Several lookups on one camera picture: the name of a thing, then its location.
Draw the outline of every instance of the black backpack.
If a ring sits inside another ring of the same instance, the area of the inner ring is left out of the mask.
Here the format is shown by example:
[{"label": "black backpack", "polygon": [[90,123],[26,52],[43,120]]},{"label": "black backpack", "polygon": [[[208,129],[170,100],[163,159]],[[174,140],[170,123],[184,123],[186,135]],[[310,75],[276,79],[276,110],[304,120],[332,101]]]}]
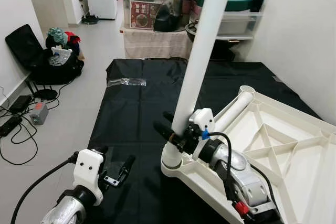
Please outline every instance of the black backpack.
[{"label": "black backpack", "polygon": [[50,65],[48,58],[53,53],[42,48],[28,24],[16,29],[5,40],[21,65],[31,71],[30,78],[36,84],[61,85],[81,75],[84,62],[74,53],[62,66]]}]

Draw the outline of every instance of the grey box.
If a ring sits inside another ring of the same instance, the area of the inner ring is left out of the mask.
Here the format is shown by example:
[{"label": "grey box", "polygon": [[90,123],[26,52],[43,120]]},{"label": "grey box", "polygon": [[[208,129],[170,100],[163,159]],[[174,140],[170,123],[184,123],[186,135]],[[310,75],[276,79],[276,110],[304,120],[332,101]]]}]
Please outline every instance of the grey box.
[{"label": "grey box", "polygon": [[39,102],[35,105],[32,112],[30,112],[29,116],[32,120],[31,122],[34,125],[42,125],[49,113],[47,105],[44,102]]}]

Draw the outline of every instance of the floor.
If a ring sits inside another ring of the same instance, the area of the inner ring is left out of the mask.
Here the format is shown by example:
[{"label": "floor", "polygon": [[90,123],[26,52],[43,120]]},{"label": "floor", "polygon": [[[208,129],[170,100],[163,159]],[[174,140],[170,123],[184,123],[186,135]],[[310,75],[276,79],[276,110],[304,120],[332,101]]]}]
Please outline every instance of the floor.
[{"label": "floor", "polygon": [[[29,163],[11,165],[0,159],[0,223],[9,223],[23,192],[40,176],[66,160],[76,150],[87,147],[106,87],[106,67],[115,58],[124,58],[123,37],[119,28],[123,19],[122,2],[118,1],[115,21],[101,20],[96,25],[71,27],[81,38],[86,58],[82,75],[62,89],[60,105],[49,111],[44,125],[37,127],[38,153]],[[11,135],[1,139],[3,155],[13,162],[23,162],[35,152],[32,141],[21,145],[10,143]],[[22,130],[15,141],[27,137]],[[72,189],[74,166],[69,164],[45,179],[23,202],[16,224],[40,223],[65,189]]]}]

